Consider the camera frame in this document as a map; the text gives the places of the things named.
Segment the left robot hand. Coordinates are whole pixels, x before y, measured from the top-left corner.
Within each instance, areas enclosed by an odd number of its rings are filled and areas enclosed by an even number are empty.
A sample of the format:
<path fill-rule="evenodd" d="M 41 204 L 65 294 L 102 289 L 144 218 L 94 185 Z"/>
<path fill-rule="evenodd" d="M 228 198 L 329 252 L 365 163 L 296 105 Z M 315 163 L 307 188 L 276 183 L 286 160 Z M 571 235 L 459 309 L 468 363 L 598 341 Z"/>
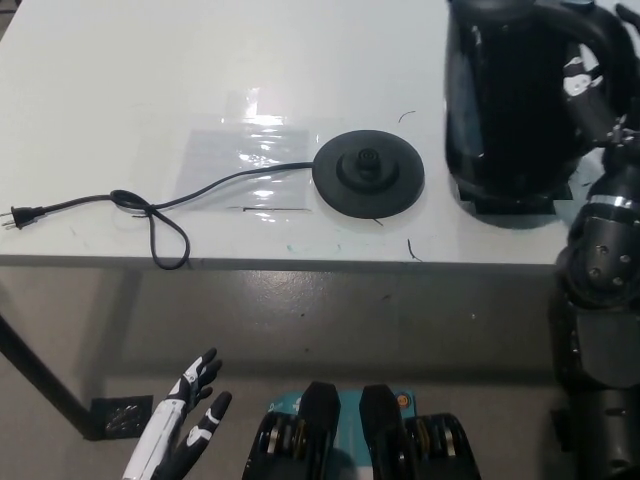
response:
<path fill-rule="evenodd" d="M 221 369 L 217 350 L 209 349 L 181 374 L 157 405 L 122 474 L 124 479 L 183 479 L 209 445 L 232 394 L 221 392 L 187 435 L 179 438 L 187 416 L 213 393 Z"/>

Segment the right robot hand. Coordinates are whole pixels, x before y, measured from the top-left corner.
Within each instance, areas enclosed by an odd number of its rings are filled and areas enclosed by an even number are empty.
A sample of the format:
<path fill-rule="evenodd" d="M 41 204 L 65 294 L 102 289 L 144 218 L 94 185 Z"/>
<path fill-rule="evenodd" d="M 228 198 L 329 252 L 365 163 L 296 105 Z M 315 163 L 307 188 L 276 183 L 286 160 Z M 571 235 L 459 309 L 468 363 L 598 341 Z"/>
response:
<path fill-rule="evenodd" d="M 568 115 L 586 149 L 603 150 L 602 176 L 586 201 L 629 207 L 639 200 L 639 50 L 628 30 L 639 29 L 639 12 L 558 1 L 548 21 L 568 37 L 561 86 Z"/>

